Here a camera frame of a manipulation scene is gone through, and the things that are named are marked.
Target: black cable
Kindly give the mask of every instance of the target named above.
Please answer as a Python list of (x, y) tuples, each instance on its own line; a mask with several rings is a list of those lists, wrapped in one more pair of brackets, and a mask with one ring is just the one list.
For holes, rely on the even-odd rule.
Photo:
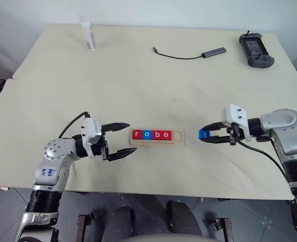
[(69, 122), (69, 124), (64, 128), (64, 130), (60, 133), (60, 135), (58, 136), (59, 138), (62, 138), (63, 134), (66, 132), (66, 130), (79, 118), (81, 118), (82, 116), (85, 117), (90, 117), (88, 112), (83, 112), (81, 114), (79, 114), (78, 116), (76, 116), (71, 122)]
[(262, 150), (259, 150), (259, 149), (254, 148), (254, 147), (251, 147), (251, 146), (249, 146), (249, 145), (246, 145), (245, 143), (241, 142), (241, 141), (238, 140), (238, 139), (236, 139), (236, 141), (237, 141), (240, 145), (244, 146), (244, 147), (247, 148), (247, 149), (250, 149), (250, 150), (259, 152), (259, 153), (261, 153), (261, 154), (267, 156), (272, 162), (275, 163), (275, 165), (278, 167), (278, 169), (280, 170), (280, 172), (283, 174), (284, 178), (286, 179), (286, 176), (285, 176), (285, 173), (284, 173), (283, 169), (279, 166), (279, 164), (276, 162), (276, 160), (274, 160), (273, 157), (271, 157), (271, 156), (270, 156), (269, 154), (267, 154), (265, 151), (262, 151)]
[(193, 57), (193, 58), (181, 58), (181, 57), (174, 57), (174, 56), (170, 56), (170, 55), (166, 55), (166, 54), (161, 54), (161, 53), (158, 53), (157, 49), (155, 47), (153, 47), (153, 51), (156, 53), (156, 54), (159, 54), (159, 55), (162, 55), (162, 56), (165, 56), (165, 57), (169, 57), (169, 58), (174, 58), (174, 59), (197, 59), (197, 58), (200, 58), (202, 57), (202, 54), (198, 57)]
[(42, 242), (42, 241), (34, 237), (26, 236), (21, 238), (18, 242)]

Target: black controller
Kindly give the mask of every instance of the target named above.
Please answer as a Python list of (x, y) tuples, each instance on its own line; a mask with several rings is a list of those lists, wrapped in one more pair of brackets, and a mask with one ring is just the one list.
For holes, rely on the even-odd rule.
[(250, 34), (248, 31), (240, 36), (239, 43), (243, 46), (248, 65), (256, 68), (268, 68), (274, 64), (275, 59), (268, 54), (261, 37), (259, 33)]

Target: red letter block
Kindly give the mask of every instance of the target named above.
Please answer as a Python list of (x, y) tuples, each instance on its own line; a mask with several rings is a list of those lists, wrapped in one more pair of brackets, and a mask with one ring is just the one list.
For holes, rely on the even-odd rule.
[(153, 130), (153, 140), (172, 140), (172, 131)]
[(134, 140), (141, 140), (142, 138), (143, 138), (142, 130), (133, 130), (133, 139)]

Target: blue letter block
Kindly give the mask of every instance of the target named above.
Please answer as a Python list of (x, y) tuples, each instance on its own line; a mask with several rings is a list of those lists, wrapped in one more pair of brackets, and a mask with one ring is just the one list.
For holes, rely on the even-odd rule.
[(143, 130), (143, 140), (152, 140), (153, 131), (152, 130)]

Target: table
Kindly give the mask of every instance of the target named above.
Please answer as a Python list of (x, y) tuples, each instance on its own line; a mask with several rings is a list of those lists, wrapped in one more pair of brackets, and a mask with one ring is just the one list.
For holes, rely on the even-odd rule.
[[(221, 121), (229, 103), (248, 117), (297, 110), (297, 72), (273, 33), (263, 41), (275, 64), (247, 65), (240, 31), (104, 27), (88, 51), (80, 26), (48, 25), (0, 95), (0, 186), (31, 187), (44, 145), (77, 114), (101, 124), (182, 129), (186, 145), (143, 146), (113, 162), (83, 158), (71, 167), (67, 190), (237, 199), (292, 199), (277, 167), (239, 145), (198, 140), (204, 125)], [(178, 60), (225, 47), (207, 59)], [(80, 133), (82, 121), (67, 137)], [(130, 147), (129, 129), (107, 133), (111, 152)], [(250, 145), (278, 160), (268, 143)]]

